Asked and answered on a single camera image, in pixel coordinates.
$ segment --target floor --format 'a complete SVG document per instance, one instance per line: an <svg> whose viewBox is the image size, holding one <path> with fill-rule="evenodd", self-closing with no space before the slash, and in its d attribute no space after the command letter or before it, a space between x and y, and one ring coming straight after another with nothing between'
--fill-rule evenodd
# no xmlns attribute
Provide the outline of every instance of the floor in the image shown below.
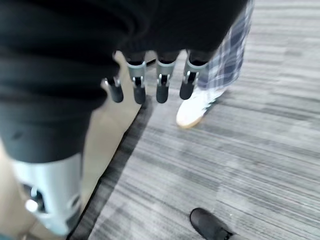
<svg viewBox="0 0 320 240"><path fill-rule="evenodd" d="M70 239L200 240L203 207L249 240L320 239L320 1L256 0L238 82L195 128L176 126L186 54L166 104L126 133Z"/></svg>

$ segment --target plaid shirt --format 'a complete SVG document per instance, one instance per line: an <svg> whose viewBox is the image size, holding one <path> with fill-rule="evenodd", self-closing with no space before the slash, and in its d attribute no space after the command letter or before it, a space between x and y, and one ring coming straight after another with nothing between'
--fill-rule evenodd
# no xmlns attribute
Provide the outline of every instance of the plaid shirt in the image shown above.
<svg viewBox="0 0 320 240"><path fill-rule="evenodd" d="M251 27L254 0L246 8L225 36L214 58L201 73L198 87L220 89L238 79L244 60L245 45Z"/></svg>

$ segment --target white shoe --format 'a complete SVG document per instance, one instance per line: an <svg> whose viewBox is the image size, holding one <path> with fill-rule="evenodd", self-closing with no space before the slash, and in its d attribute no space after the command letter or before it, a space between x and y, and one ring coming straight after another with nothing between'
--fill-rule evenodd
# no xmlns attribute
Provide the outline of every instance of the white shoe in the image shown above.
<svg viewBox="0 0 320 240"><path fill-rule="evenodd" d="M196 88L188 100L184 100L176 114L176 124L188 129L197 125L212 104L220 97L226 88L219 90L201 90Z"/></svg>

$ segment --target black leather shoe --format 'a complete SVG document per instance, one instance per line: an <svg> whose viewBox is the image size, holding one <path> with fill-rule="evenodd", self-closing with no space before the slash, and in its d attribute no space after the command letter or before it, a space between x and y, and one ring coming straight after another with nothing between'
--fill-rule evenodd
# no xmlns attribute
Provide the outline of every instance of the black leather shoe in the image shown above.
<svg viewBox="0 0 320 240"><path fill-rule="evenodd" d="M195 208L190 213L190 223L206 240L230 240L233 236L228 226L203 208Z"/></svg>

